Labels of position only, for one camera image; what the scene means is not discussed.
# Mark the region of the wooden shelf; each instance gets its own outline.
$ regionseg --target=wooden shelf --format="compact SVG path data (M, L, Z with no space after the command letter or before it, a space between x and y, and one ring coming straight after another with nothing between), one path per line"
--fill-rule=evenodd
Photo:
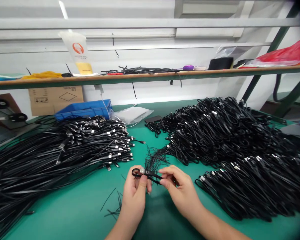
M0 90L300 73L300 66L0 81Z

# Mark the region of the pile of black cables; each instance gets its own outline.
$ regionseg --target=pile of black cables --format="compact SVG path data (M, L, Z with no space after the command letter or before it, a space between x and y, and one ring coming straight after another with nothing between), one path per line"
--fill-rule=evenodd
M218 168L222 161L248 156L300 154L299 145L269 126L270 119L267 115L254 116L235 98L206 98L168 114L150 127L169 133L166 153L184 165L202 162Z
M122 121L72 118L0 150L0 239L47 193L133 160Z
M253 115L244 102L206 98L150 124L168 132L166 153L184 165L202 162L196 184L232 218L271 221L300 212L300 145L271 126L271 117Z
M124 75L125 74L141 74L141 73L149 73L149 74L155 74L155 73L166 73L166 72L180 72L181 70L178 69L170 69L170 68L145 68L145 67L136 67L136 68L127 68L126 67L120 67L123 68L121 71Z
M196 184L236 220L260 218L271 222L278 214L300 212L300 155L265 154L223 162Z

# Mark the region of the blue plastic crate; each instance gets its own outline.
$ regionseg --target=blue plastic crate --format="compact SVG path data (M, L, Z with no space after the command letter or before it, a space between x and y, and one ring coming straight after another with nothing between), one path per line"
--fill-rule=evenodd
M108 112L112 110L110 99L104 100L104 104L107 106ZM57 120L62 120L70 116L81 116L81 117L94 117L104 116L109 119L107 109L104 107L102 100L84 102L84 103L72 103L64 109L57 112L54 116Z

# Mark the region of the green table surface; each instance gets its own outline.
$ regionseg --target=green table surface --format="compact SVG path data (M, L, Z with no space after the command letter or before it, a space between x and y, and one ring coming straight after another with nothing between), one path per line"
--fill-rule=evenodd
M165 103L139 104L139 107L155 110L151 116L164 116L176 109L195 104L195 100L175 101ZM130 107L114 106L115 111ZM94 240L104 239L114 226L116 220L107 209L115 211L118 208L117 192L115 191L100 211L109 194L116 188L123 193L123 185L128 170L133 165L144 165L149 147L162 148L168 143L166 134L155 138L141 121L134 127L128 128L130 136L146 141L146 144L135 142L132 149L134 161L121 163L120 168L111 166L97 170L84 180L50 193L40 199L32 207L33 215L24 216L6 235L5 240ZM182 165L176 158L167 156L171 164L178 166L190 175L194 181L199 175L213 168L203 164ZM230 218L219 205L203 190L195 185L202 204L219 218L243 232L252 239L298 239L300 236L300 214L294 217L279 215L271 223L260 219L244 219L236 221ZM184 219L174 206L168 192L161 185L153 185L150 195L146 195L146 207L142 221L135 233L134 239L202 239L198 232Z

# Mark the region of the orange logo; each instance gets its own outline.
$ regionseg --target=orange logo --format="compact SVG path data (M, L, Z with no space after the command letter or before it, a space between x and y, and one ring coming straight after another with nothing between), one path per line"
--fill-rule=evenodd
M80 43L74 43L74 44L72 44L72 48L78 54L83 54L83 52L84 52L83 47L81 46Z

